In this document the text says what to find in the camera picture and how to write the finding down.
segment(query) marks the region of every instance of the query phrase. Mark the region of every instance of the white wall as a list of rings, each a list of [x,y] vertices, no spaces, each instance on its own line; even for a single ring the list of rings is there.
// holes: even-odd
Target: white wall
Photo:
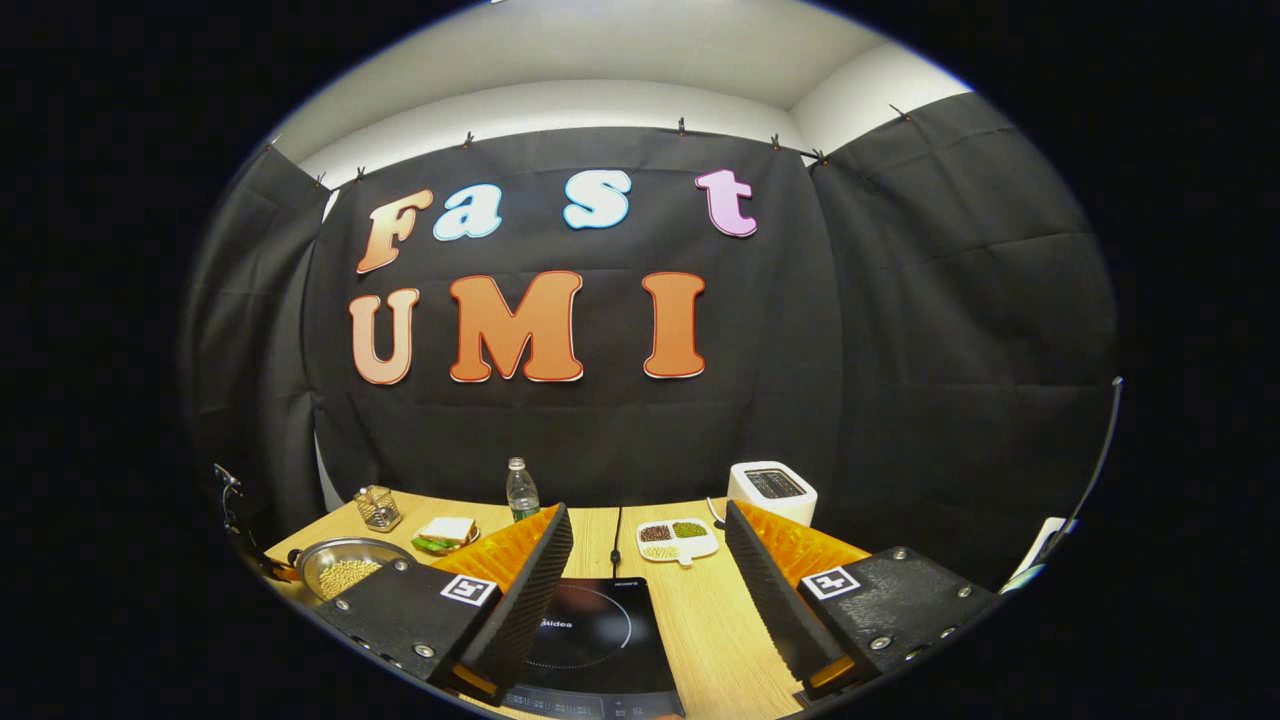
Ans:
[[[541,129],[577,127],[666,127],[680,118],[692,131],[768,142],[777,133],[787,147],[805,147],[785,110],[732,95],[641,81],[552,81],[483,90],[392,115],[298,160],[324,184],[337,187],[401,160],[477,141]]]
[[[910,113],[961,92],[970,88],[906,47],[886,42],[819,82],[796,102],[791,117],[808,142],[803,150],[829,154],[899,117],[890,104]]]

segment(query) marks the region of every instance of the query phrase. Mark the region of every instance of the black curtain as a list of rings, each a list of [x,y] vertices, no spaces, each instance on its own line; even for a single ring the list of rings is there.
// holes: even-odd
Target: black curtain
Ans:
[[[815,525],[1000,587],[1101,450],[1116,310],[1053,168],[974,94],[814,164],[836,260],[840,489]]]
[[[239,523],[266,548],[324,512],[303,372],[302,291],[329,190],[264,150],[232,181],[191,277],[178,365],[200,487],[243,483]]]
[[[623,170],[630,210],[614,227],[570,228],[566,181]],[[694,179],[732,169],[753,186],[749,237],[721,233]],[[502,224],[442,242],[431,228],[453,192],[502,188]],[[394,263],[356,273],[370,213],[430,188]],[[451,379],[458,306],[449,284],[490,275],[512,310],[545,270],[582,277],[573,300],[584,377],[535,383]],[[701,375],[653,379],[653,305],[645,275],[701,277],[696,350]],[[417,288],[412,366],[397,384],[364,380],[352,361],[348,302],[376,295],[380,357],[392,354],[388,295]],[[413,158],[340,188],[307,283],[305,348],[316,430],[339,495],[381,482],[476,502],[506,502],[506,461],[524,456],[544,503],[655,503],[722,496],[728,468],[781,460],[819,486],[835,479],[841,350],[826,225],[800,156],[763,142],[635,128],[535,132]],[[529,351],[526,350],[525,361]]]

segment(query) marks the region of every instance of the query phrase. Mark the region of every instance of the stainless steel bowl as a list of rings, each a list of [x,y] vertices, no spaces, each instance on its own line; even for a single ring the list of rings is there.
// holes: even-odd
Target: stainless steel bowl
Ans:
[[[410,552],[389,542],[370,538],[333,538],[317,542],[298,555],[294,566],[311,594],[324,602],[333,600],[320,592],[320,574],[335,562],[376,562],[385,565],[396,560],[417,564]]]

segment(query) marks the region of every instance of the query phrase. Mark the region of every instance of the black power cord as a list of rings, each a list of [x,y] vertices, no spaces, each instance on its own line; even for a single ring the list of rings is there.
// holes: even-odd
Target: black power cord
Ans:
[[[609,562],[613,564],[613,577],[618,577],[618,562],[622,562],[622,553],[618,552],[618,537],[622,534],[622,506],[618,506],[618,525],[613,528],[613,552],[609,553]]]

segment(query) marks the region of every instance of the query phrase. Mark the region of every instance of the white divided dish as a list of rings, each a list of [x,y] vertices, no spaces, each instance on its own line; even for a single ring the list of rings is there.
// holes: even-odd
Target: white divided dish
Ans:
[[[690,524],[701,528],[707,534],[682,538],[676,534],[677,524]],[[658,539],[644,539],[645,536],[666,536]],[[695,557],[705,557],[719,550],[719,542],[712,534],[712,529],[696,518],[677,518],[675,520],[659,520],[657,523],[644,523],[636,528],[636,546],[640,556],[654,562],[680,562],[685,568],[694,564]]]

